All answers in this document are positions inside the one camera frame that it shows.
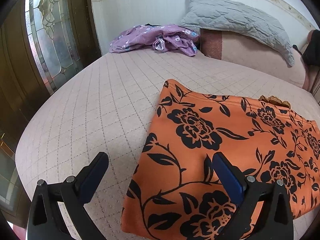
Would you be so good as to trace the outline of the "orange black floral shirt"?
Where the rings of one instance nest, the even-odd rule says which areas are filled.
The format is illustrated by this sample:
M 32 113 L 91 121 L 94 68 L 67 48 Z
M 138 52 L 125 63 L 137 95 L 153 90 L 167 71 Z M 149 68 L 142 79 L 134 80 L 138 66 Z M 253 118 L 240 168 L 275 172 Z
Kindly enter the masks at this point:
M 285 106 L 193 92 L 167 80 L 123 204 L 121 229 L 149 239 L 216 239 L 235 204 L 216 153 L 263 183 L 282 180 L 298 218 L 319 206 L 319 128 Z

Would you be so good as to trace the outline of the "pink quilted mattress cover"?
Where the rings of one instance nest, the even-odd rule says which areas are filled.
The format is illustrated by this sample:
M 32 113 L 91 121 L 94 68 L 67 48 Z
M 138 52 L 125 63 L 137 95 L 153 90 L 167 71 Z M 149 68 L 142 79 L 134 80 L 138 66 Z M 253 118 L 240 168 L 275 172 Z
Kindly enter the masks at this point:
M 15 162 L 27 195 L 33 196 L 38 180 L 61 182 L 106 152 L 110 166 L 86 210 L 107 239 L 134 239 L 120 229 L 121 208 L 167 79 L 202 93 L 274 95 L 306 119 L 319 120 L 311 93 L 251 68 L 201 53 L 106 54 L 58 89 L 24 130 Z

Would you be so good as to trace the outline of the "striped floral back cushion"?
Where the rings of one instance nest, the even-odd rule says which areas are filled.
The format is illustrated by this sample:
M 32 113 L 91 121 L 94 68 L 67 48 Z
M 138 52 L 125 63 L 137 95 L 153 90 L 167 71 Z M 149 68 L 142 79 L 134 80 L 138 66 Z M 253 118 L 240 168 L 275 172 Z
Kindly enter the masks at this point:
M 320 73 L 318 72 L 311 88 L 311 94 L 320 105 Z

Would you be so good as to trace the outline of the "black garment on sofa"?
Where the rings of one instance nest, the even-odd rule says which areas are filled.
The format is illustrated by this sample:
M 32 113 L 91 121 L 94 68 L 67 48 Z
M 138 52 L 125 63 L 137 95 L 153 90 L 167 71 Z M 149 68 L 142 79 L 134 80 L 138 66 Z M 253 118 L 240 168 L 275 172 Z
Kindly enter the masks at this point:
M 319 67 L 320 62 L 320 31 L 317 29 L 311 30 L 307 36 L 307 47 L 303 53 L 294 44 L 292 47 L 300 53 L 304 64 L 307 66 Z

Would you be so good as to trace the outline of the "pink bolster cushion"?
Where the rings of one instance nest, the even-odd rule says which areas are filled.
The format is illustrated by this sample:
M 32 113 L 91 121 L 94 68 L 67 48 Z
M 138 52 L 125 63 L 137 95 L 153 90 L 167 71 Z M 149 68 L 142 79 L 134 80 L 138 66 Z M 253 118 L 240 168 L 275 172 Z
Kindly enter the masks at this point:
M 308 90 L 308 70 L 300 53 L 293 48 L 295 64 L 291 67 L 280 53 L 251 37 L 201 29 L 200 51 L 207 57 L 249 67 Z

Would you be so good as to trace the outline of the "wooden stained glass door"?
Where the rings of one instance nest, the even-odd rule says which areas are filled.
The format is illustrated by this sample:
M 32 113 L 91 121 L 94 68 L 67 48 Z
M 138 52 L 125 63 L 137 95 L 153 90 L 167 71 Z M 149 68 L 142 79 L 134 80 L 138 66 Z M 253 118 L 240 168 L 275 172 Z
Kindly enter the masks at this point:
M 1 213 L 25 227 L 40 175 L 85 135 L 71 79 L 101 57 L 91 0 L 9 0 L 1 8 Z

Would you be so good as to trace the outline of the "purple floral garment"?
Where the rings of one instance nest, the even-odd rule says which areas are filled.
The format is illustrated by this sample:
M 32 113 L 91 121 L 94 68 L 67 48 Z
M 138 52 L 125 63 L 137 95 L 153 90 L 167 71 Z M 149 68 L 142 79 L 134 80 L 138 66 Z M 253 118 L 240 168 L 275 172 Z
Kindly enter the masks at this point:
M 110 53 L 124 53 L 146 46 L 165 53 L 179 50 L 192 57 L 197 54 L 199 35 L 176 24 L 137 25 L 120 33 L 111 43 Z

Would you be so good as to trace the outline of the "grey quilted pillow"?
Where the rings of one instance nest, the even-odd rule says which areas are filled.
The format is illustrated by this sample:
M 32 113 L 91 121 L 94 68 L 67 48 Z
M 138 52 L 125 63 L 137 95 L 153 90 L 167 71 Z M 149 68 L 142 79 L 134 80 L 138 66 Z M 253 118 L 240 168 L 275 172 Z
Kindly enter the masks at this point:
M 231 31 L 277 51 L 289 66 L 295 64 L 291 42 L 281 23 L 262 10 L 231 0 L 186 0 L 180 25 L 190 29 Z

